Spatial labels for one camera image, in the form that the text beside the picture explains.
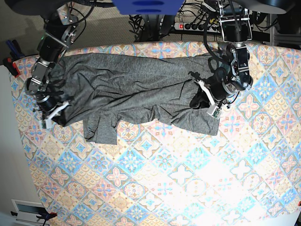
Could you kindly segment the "grey t-shirt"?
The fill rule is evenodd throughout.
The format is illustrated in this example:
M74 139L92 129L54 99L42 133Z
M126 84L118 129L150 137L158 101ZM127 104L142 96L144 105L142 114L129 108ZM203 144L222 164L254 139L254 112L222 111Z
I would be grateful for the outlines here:
M52 70L49 83L69 101L55 122L83 122L84 138L99 144L117 143L121 121L142 124L157 119L191 132L215 136L219 120L206 109L192 109L200 91L193 73L212 75L209 54L194 57L150 58L91 53L64 57Z

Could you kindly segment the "red black clamp left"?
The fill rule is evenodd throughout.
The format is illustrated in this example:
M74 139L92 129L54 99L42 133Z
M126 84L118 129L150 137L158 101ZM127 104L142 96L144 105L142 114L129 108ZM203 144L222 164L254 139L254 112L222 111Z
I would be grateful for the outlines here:
M10 57L3 59L3 65L9 70L9 72L15 78L17 78L20 75L20 72L19 72L19 69L18 69L16 63L14 63Z

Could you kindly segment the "white power strip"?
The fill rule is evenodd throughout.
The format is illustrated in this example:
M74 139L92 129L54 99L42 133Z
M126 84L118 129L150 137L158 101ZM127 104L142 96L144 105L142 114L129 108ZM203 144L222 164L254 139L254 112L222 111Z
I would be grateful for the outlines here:
M197 31L197 32L203 32L207 29L208 32L214 32L218 33L221 32L221 28L218 24L211 24L209 23L206 27L204 24L199 23L184 23L184 22L176 22L174 24L174 29L177 31Z

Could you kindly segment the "patterned tile tablecloth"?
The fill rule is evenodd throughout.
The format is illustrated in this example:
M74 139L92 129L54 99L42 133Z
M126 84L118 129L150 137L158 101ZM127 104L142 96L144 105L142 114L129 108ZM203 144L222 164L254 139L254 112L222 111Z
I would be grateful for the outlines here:
M236 226L299 213L301 53L248 44L253 88L216 136L158 121L121 122L117 145L84 140L82 122L40 129L25 94L37 57L11 77L31 177L54 226Z

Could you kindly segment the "black clamp bottom left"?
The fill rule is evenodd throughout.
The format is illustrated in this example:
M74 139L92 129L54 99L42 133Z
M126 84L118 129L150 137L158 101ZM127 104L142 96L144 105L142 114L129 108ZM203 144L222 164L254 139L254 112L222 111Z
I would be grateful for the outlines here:
M28 212L10 212L12 216L15 216L17 221L27 223L46 223L52 218L57 217L57 213L28 213Z

